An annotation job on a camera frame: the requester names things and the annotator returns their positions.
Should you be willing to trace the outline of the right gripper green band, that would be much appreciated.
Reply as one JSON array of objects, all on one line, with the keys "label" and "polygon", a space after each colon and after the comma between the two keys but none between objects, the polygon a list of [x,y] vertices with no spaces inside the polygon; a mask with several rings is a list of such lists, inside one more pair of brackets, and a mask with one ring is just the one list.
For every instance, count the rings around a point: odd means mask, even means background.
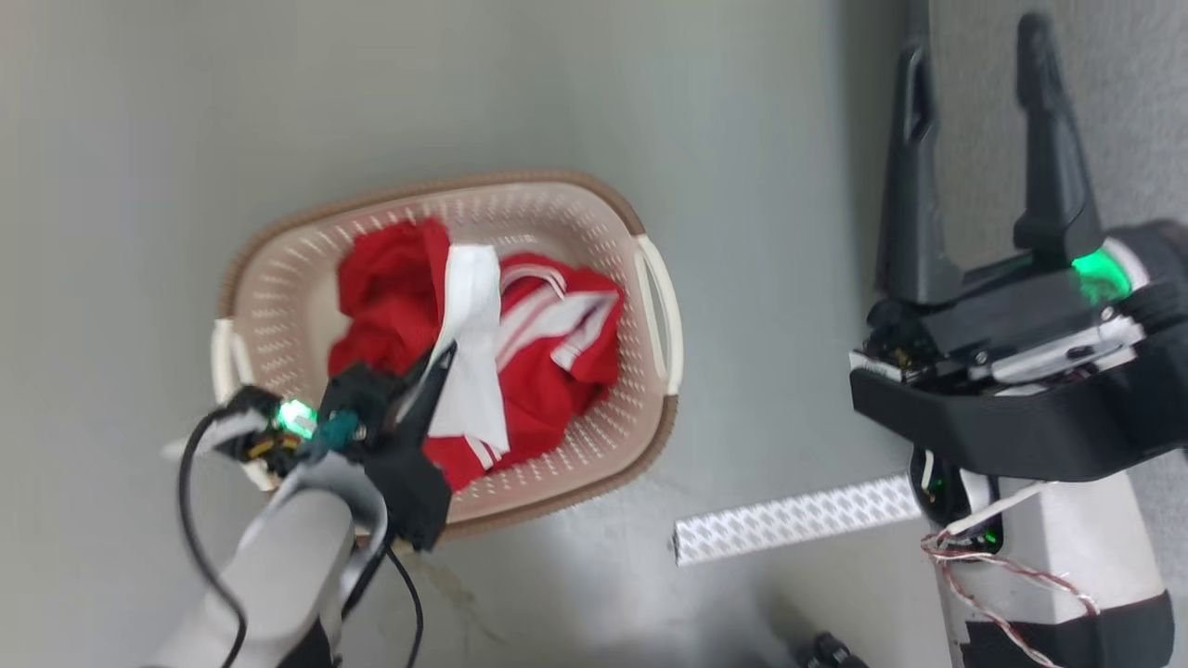
[{"label": "right gripper green band", "polygon": [[1015,248],[1068,267],[1020,256],[985,269],[958,300],[963,273],[947,254],[939,206],[933,63],[909,42],[896,67],[876,258],[887,300],[849,352],[853,371],[939,396],[1026,396],[1133,361],[1184,324],[1187,228],[1150,221],[1104,237],[1048,14],[1019,19],[1015,97],[1026,116]]}]

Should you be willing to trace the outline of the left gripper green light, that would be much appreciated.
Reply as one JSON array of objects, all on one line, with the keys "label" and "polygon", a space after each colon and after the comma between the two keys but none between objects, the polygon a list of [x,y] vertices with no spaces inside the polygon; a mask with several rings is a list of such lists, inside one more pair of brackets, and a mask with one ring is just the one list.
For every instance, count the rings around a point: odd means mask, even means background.
[{"label": "left gripper green light", "polygon": [[426,352],[405,380],[358,363],[330,378],[320,407],[247,385],[232,393],[226,407],[259,416],[264,424],[249,426],[242,435],[217,436],[213,450],[265,467],[314,464],[329,454],[361,462],[381,447],[383,422],[400,397],[400,443],[421,448],[457,348],[450,342],[441,352]]}]

